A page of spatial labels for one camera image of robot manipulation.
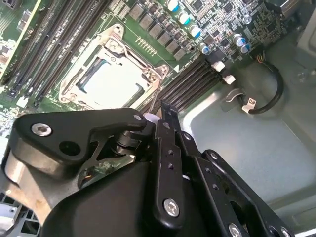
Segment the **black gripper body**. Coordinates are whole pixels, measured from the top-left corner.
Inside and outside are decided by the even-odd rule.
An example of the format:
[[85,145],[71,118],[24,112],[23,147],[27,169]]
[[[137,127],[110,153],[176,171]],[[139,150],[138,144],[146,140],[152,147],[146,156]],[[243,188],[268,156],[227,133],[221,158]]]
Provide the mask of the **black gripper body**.
[[158,130],[154,152],[61,201],[43,237],[210,237],[176,132]]

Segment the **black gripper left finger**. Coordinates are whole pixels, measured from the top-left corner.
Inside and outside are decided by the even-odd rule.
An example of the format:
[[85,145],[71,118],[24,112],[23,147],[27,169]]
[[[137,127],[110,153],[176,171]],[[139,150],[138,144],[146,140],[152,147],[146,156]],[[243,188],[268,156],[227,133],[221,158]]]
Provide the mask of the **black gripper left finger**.
[[130,164],[147,162],[157,131],[176,132],[170,118],[175,109],[167,103],[160,108],[161,117],[132,108],[21,116],[2,165],[4,189],[44,224],[64,199]]

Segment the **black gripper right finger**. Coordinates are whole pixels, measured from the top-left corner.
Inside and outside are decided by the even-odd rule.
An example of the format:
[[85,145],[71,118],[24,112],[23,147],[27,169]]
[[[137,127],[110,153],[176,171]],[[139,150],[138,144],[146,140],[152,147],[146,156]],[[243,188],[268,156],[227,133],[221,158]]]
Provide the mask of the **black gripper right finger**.
[[211,237],[293,237],[295,234],[214,150],[200,152],[170,111],[198,210]]

